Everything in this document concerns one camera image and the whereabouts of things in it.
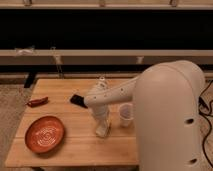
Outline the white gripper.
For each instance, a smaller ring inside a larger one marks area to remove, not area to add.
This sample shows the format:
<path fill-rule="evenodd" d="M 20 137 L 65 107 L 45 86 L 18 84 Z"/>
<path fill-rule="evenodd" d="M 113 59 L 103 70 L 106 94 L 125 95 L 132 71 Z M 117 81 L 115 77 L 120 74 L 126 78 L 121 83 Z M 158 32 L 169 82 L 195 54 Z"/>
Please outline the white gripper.
<path fill-rule="evenodd" d="M 92 116 L 95 119 L 98 126 L 108 127 L 109 126 L 109 107 L 98 106 L 92 109 Z"/>

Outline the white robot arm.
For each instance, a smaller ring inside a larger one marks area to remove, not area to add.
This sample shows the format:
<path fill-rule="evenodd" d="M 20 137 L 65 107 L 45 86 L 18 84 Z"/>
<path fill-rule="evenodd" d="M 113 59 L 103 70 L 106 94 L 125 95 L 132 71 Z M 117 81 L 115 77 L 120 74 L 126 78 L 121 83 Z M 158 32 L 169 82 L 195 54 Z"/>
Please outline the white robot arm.
<path fill-rule="evenodd" d="M 90 108 L 133 103 L 140 171 L 202 171 L 198 101 L 204 84 L 198 65 L 178 60 L 92 91 L 84 103 Z"/>

